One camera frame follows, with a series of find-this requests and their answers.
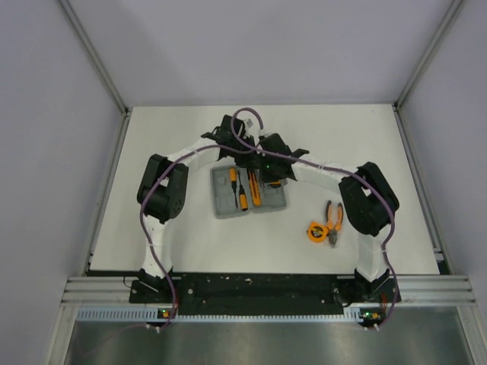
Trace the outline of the orange black utility knife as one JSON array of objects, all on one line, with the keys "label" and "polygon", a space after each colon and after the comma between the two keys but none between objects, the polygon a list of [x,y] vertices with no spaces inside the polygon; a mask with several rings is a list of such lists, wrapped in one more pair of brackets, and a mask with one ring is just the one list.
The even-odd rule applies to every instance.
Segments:
[{"label": "orange black utility knife", "polygon": [[250,193],[251,193],[253,205],[260,206],[262,203],[262,199],[259,192],[259,183],[256,178],[256,174],[253,171],[248,170],[247,175],[250,184]]}]

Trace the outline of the grey plastic tool case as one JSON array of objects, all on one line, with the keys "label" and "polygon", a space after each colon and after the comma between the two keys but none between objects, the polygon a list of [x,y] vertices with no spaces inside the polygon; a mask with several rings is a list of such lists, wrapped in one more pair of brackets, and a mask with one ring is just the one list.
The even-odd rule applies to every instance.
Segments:
[{"label": "grey plastic tool case", "polygon": [[[237,172],[240,172],[241,182],[245,189],[248,201],[248,210],[242,211],[240,209],[239,201],[239,182],[237,176],[237,200],[239,207],[236,208],[234,203],[234,193],[231,188],[231,181],[229,177],[229,169],[234,167]],[[251,170],[256,174],[259,183],[259,192],[262,199],[260,206],[254,206],[251,193],[250,184],[247,175],[248,169],[237,167],[235,165],[214,167],[210,169],[210,185],[212,189],[212,203],[214,214],[218,219],[227,219],[233,217],[241,217],[250,213],[270,213],[274,211],[282,211],[287,208],[287,198],[285,194],[285,180],[281,180],[282,186],[278,189],[273,189],[267,183],[261,182],[257,170]]]}]

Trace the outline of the orange black screwdriver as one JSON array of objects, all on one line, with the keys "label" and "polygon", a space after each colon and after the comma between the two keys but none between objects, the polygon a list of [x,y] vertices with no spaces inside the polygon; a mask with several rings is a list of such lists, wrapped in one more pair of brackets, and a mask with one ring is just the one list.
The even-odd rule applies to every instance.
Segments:
[{"label": "orange black screwdriver", "polygon": [[241,182],[240,172],[237,172],[237,176],[238,176],[238,182],[239,182],[240,209],[242,211],[247,211],[248,210],[247,195],[246,195],[243,183]]},{"label": "orange black screwdriver", "polygon": [[231,181],[231,188],[232,188],[232,191],[234,193],[234,203],[235,203],[236,208],[238,208],[239,205],[238,205],[238,200],[237,200],[237,171],[234,167],[231,167],[229,169],[229,177],[230,177],[230,181]]}]

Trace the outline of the orange tape measure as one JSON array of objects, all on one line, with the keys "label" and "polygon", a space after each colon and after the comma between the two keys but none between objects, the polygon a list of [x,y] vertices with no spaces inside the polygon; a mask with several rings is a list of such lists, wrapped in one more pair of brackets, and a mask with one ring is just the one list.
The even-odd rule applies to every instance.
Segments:
[{"label": "orange tape measure", "polygon": [[307,237],[313,243],[322,243],[328,236],[329,229],[327,226],[317,222],[311,222],[307,228]]}]

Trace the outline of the orange handled pliers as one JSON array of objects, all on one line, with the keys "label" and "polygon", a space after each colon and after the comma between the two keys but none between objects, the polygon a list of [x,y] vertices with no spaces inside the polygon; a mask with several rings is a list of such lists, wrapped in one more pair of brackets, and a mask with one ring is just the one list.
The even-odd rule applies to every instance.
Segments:
[{"label": "orange handled pliers", "polygon": [[335,248],[338,241],[339,231],[342,229],[344,209],[342,203],[334,204],[331,200],[326,203],[325,209],[326,228],[328,240],[331,247]]}]

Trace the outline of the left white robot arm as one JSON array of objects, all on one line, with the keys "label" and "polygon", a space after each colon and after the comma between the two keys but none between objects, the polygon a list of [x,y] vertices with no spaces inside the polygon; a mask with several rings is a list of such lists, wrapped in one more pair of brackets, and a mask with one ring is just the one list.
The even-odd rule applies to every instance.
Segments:
[{"label": "left white robot arm", "polygon": [[142,275],[150,277],[146,292],[156,301],[172,294],[172,283],[165,278],[172,269],[167,222],[183,210],[188,178],[202,167],[226,157],[249,157],[251,150],[241,144],[255,145],[250,134],[252,122],[225,115],[220,125],[194,143],[167,156],[149,157],[137,192],[141,205],[139,221],[146,238]]}]

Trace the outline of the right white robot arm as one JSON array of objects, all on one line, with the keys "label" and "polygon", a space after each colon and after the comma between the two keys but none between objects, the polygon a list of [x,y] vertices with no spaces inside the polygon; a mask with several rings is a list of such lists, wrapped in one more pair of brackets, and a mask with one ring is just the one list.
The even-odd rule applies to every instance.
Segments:
[{"label": "right white robot arm", "polygon": [[373,162],[356,170],[320,160],[306,150],[292,151],[277,133],[259,136],[260,172],[263,179],[289,178],[311,183],[341,196],[349,223],[358,231],[358,263],[361,277],[355,292],[371,301],[383,291],[382,278],[388,272],[384,245],[390,239],[385,227],[399,209],[399,199]]}]

